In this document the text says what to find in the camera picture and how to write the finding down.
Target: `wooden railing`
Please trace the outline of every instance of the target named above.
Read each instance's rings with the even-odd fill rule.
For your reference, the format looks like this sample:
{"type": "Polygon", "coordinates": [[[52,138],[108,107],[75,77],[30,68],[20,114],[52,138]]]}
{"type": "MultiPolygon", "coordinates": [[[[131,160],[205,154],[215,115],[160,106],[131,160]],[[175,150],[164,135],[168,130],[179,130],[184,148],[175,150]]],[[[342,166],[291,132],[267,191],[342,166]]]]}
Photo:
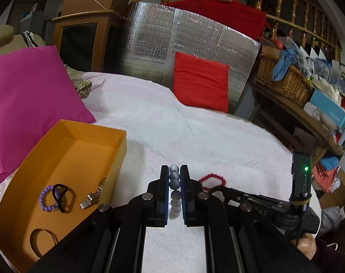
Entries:
{"type": "MultiPolygon", "coordinates": [[[[161,3],[168,3],[170,0],[161,0],[161,3]]],[[[305,46],[307,43],[308,35],[311,36],[310,45],[312,47],[319,46],[327,58],[335,58],[339,60],[339,40],[338,35],[329,21],[328,17],[324,13],[323,9],[320,7],[313,5],[308,0],[291,0],[292,1],[292,8],[291,8],[291,19],[290,21],[282,19],[281,10],[282,10],[282,2],[284,0],[277,0],[276,8],[274,11],[274,15],[267,14],[267,18],[273,21],[272,28],[271,28],[271,37],[277,36],[277,30],[280,23],[286,24],[289,26],[289,33],[288,35],[293,38],[294,29],[298,29],[301,31],[301,36],[299,43],[302,46],[305,46]],[[297,24],[297,6],[298,3],[302,2],[304,4],[304,16],[302,25],[297,24]],[[313,11],[313,24],[312,30],[308,29],[308,18],[310,11],[313,11]]],[[[257,9],[262,9],[264,0],[256,0],[254,7],[257,9]]]]}

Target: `silver insulation panel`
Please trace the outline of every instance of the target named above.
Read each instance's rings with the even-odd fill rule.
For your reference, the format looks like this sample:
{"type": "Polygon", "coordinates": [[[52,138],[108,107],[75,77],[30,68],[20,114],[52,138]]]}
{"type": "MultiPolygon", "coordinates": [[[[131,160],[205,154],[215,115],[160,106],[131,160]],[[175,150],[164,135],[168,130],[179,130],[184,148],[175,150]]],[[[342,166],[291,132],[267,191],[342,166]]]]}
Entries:
{"type": "Polygon", "coordinates": [[[154,3],[132,5],[126,18],[121,73],[172,88],[175,53],[230,66],[229,112],[234,110],[260,44],[201,15],[154,3]]]}

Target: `orange box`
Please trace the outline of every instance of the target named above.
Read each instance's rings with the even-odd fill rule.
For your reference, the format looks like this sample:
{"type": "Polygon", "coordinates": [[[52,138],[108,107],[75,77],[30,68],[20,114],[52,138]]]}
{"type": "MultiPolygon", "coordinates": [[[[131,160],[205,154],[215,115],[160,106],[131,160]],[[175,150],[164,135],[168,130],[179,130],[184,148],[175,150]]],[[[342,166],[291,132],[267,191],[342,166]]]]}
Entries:
{"type": "MultiPolygon", "coordinates": [[[[106,178],[98,204],[110,203],[126,154],[124,130],[60,120],[22,162],[0,203],[0,249],[20,272],[38,257],[30,245],[34,229],[50,231],[62,240],[89,216],[97,205],[82,209],[86,195],[106,178]],[[66,213],[44,212],[39,196],[47,185],[64,184],[66,213]]],[[[49,192],[46,205],[55,201],[49,192]]],[[[39,233],[37,249],[44,255],[53,246],[50,235],[39,233]]]]}

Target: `white blanket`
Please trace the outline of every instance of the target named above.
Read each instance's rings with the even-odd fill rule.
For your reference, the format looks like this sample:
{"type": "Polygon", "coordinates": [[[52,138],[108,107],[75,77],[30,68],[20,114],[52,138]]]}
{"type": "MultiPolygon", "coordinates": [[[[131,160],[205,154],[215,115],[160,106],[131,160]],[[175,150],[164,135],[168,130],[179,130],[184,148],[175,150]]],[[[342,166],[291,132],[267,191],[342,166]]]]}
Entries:
{"type": "MultiPolygon", "coordinates": [[[[127,204],[159,178],[161,165],[187,164],[192,179],[215,173],[228,187],[288,200],[292,155],[266,130],[231,115],[181,104],[150,81],[87,73],[93,90],[84,100],[96,124],[127,131],[127,153],[112,206],[127,204]]],[[[0,184],[0,199],[12,177],[0,184]]],[[[313,192],[311,207],[320,217],[313,192]]],[[[148,228],[143,272],[205,272],[202,227],[187,228],[182,216],[167,227],[148,228]]]]}

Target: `human hand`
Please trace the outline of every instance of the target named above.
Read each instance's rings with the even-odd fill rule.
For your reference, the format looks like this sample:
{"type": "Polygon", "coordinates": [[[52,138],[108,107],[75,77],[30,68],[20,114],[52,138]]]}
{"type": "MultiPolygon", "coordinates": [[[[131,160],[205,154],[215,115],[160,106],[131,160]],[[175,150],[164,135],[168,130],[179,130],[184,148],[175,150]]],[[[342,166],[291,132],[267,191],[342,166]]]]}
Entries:
{"type": "MultiPolygon", "coordinates": [[[[295,245],[296,240],[291,240],[291,243],[295,245]]],[[[310,233],[305,233],[305,237],[299,239],[297,249],[301,251],[309,260],[311,260],[314,254],[317,252],[317,245],[314,237],[310,233]]]]}

